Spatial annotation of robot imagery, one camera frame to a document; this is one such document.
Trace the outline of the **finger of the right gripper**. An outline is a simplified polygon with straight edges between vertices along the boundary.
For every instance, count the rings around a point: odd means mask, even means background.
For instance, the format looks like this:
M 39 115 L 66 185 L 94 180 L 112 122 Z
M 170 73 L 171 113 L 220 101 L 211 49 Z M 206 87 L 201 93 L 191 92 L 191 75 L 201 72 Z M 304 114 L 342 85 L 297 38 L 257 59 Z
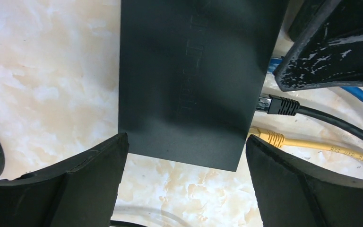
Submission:
M 363 87 L 363 0 L 306 0 L 274 71 L 282 91 Z

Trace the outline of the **black network switch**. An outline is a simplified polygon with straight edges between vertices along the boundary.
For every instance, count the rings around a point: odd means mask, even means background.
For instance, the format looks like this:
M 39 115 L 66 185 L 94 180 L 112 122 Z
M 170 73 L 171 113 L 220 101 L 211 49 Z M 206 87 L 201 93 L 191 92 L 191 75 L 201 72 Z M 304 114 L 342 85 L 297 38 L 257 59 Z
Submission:
M 119 131 L 129 152 L 236 171 L 288 4 L 123 0 Z

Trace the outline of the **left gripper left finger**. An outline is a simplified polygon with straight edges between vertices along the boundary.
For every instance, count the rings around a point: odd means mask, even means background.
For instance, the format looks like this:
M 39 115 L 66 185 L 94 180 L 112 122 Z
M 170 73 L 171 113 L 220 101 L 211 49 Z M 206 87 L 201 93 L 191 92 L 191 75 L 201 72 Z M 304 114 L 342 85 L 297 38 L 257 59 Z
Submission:
M 126 133 L 54 165 L 0 180 L 0 227 L 107 227 L 128 155 Z

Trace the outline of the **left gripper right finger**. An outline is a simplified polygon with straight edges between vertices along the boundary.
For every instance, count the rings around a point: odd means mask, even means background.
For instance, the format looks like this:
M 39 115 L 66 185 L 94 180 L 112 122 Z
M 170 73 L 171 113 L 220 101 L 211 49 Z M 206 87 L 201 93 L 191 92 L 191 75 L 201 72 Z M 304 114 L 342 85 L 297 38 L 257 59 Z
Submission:
M 273 147 L 246 141 L 257 203 L 266 227 L 363 227 L 363 179 L 342 175 Z

